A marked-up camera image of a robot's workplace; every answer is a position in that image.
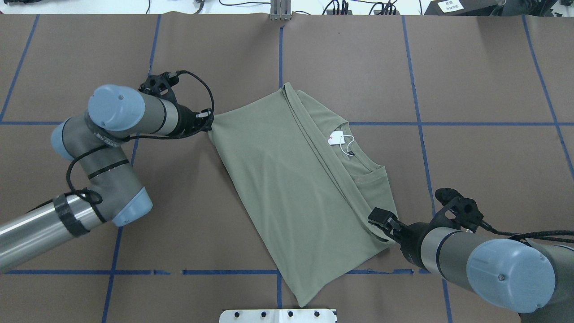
white tag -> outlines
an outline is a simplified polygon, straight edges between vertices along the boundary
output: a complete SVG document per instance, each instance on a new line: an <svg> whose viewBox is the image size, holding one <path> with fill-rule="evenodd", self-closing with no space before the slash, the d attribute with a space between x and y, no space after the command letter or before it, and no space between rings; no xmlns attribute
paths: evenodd
<svg viewBox="0 0 574 323"><path fill-rule="evenodd" d="M331 133L331 135L329 136L329 145L331 146L340 145L344 143L345 139L343 137L343 131L341 130L333 131L333 133Z"/></svg>
<svg viewBox="0 0 574 323"><path fill-rule="evenodd" d="M442 10L444 13L464 9L463 5L460 4L459 0L442 1L439 2L438 5L440 7L440 10Z"/></svg>

metallic tube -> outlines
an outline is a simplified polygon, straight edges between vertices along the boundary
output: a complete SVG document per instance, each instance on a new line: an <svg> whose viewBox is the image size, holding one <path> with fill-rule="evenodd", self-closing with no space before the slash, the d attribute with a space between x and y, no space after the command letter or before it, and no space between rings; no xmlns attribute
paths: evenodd
<svg viewBox="0 0 574 323"><path fill-rule="evenodd" d="M76 219L88 230L102 224L89 203L67 198ZM4 273L58 245L73 235L62 224L53 203L32 210L0 226L0 272Z"/></svg>

blue joint cap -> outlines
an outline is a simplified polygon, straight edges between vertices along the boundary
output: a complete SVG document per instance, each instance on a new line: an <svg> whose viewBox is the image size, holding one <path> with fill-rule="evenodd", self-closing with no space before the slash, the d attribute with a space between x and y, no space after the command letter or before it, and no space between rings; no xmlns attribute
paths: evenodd
<svg viewBox="0 0 574 323"><path fill-rule="evenodd" d="M68 120L70 120L70 118L67 118L66 121L60 123L60 125L57 126L56 129L54 129L54 131L52 131L50 142L52 143L52 148L54 148L54 150L60 156L62 156L62 158L71 161L73 160L73 157L66 150L66 147L64 147L64 136L63 136L64 125L66 124L66 122L68 122Z"/></svg>
<svg viewBox="0 0 574 323"><path fill-rule="evenodd" d="M489 240L476 247L466 271L478 296L518 313L532 313L548 304L556 285L548 258L508 239Z"/></svg>
<svg viewBox="0 0 574 323"><path fill-rule="evenodd" d="M117 226L124 226L148 214L148 212L151 211L152 206L152 200L149 198L148 192L146 192L144 187L134 196L134 198L131 199L118 215L112 219L112 222Z"/></svg>
<svg viewBox="0 0 574 323"><path fill-rule="evenodd" d="M144 116L145 102L138 91L127 86L106 84L98 87L88 101L88 114L99 127L124 131Z"/></svg>

fabric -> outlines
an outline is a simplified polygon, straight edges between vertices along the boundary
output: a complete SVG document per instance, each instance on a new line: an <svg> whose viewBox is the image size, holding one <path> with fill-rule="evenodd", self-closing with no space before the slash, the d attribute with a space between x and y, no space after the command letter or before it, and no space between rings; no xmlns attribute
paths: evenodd
<svg viewBox="0 0 574 323"><path fill-rule="evenodd" d="M368 224L396 214L387 173L355 141L329 145L348 122L289 83L217 115L210 139L271 257L301 307L325 284L393 241ZM346 143L352 138L345 137Z"/></svg>

gray robot arm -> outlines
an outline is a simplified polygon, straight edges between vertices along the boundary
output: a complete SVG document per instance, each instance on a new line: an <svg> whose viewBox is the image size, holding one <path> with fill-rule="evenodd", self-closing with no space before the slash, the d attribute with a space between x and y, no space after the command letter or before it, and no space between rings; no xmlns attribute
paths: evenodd
<svg viewBox="0 0 574 323"><path fill-rule="evenodd" d="M68 175L79 162L91 185L76 190L68 177L70 193L0 226L0 272L102 223L123 226L151 210L152 202L120 145L132 139L128 136L133 133L178 139L209 129L212 109L195 113L175 100L171 86L183 72L152 75L140 92L125 86L101 86L84 114L67 119L53 131L54 149L72 160Z"/></svg>
<svg viewBox="0 0 574 323"><path fill-rule="evenodd" d="M518 312L524 323L574 322L574 249L537 244L531 239L518 241L528 238L527 234L511 239L475 234L479 226L495 231L482 220L475 201L452 189L438 190L436 195L444 207L430 223L405 225L393 213L377 208L369 215L369 222L398 242L412 264L477 293L493 305ZM455 218L447 218L446 211Z"/></svg>

